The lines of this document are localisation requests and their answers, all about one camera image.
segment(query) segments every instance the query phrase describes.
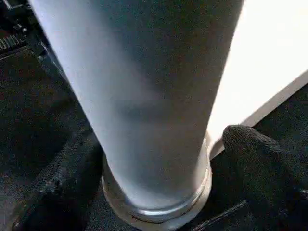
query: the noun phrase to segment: white surface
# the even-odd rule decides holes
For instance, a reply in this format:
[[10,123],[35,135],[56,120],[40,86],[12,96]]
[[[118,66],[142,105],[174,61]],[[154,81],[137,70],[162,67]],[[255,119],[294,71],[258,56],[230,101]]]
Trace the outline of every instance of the white surface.
[[307,69],[308,1],[247,0],[208,123],[209,149],[227,125],[253,126],[304,86]]

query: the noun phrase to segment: black fabric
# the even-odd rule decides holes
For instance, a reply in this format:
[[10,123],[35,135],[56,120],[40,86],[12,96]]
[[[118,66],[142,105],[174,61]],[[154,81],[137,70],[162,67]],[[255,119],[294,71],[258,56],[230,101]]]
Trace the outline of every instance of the black fabric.
[[7,230],[84,230],[102,175],[102,154],[89,124],[82,126],[32,182]]
[[307,229],[307,156],[296,166],[287,167],[291,152],[245,126],[228,126],[223,143],[259,223],[267,230]]

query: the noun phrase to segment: gray cylinder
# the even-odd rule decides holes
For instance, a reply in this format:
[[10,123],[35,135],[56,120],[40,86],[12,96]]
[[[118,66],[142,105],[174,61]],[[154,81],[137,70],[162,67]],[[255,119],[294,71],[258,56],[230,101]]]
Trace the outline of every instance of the gray cylinder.
[[186,214],[209,181],[201,147],[241,1],[30,2],[106,153],[117,214]]

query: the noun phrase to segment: metal base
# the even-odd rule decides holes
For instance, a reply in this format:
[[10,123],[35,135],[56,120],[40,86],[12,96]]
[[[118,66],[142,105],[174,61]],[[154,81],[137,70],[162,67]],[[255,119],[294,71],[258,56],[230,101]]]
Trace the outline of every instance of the metal base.
[[204,207],[212,187],[210,162],[197,192],[183,204],[164,211],[143,211],[129,205],[116,183],[106,159],[103,160],[103,191],[114,212],[126,223],[144,231],[171,231],[191,221]]

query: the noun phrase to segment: gray pipe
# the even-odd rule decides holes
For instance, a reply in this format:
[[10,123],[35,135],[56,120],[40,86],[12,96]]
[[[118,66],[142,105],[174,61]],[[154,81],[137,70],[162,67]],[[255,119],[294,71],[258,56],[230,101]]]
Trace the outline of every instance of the gray pipe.
[[241,1],[30,2],[104,148],[116,213],[150,229],[135,223],[193,210],[210,189],[200,150]]

